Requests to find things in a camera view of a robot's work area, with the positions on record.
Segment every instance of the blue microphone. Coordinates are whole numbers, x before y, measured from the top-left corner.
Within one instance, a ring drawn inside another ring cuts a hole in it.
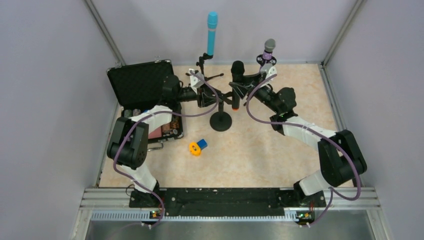
[[[209,12],[207,16],[207,54],[214,55],[215,48],[215,30],[218,25],[218,13],[216,11]]]

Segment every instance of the white wall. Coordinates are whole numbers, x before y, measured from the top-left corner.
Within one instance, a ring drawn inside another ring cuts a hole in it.
[[[423,239],[424,1],[369,0],[329,64],[395,239]]]
[[[322,61],[355,0],[93,0],[127,64],[194,64],[218,12],[216,63],[254,62],[268,38],[283,62]]]
[[[115,60],[81,0],[1,1],[0,46],[0,239],[68,239],[106,145]]]

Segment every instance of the yellow ring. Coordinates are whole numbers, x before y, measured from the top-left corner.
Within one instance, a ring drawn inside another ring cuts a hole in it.
[[[190,150],[190,153],[194,156],[200,156],[200,154],[202,153],[202,150],[196,142],[190,143],[188,145],[188,149]]]

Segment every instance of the round black base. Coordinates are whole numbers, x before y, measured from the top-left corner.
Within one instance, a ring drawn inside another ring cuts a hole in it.
[[[233,120],[231,119],[231,116],[226,112],[215,112],[210,117],[209,123],[213,130],[218,132],[224,132],[231,127]]]

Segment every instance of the yellow and blue toy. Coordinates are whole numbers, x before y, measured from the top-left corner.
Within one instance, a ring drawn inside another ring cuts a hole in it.
[[[190,150],[190,153],[194,156],[200,156],[202,153],[202,150],[205,149],[208,146],[206,141],[204,139],[198,141],[198,142],[192,142],[188,145],[188,149]]]

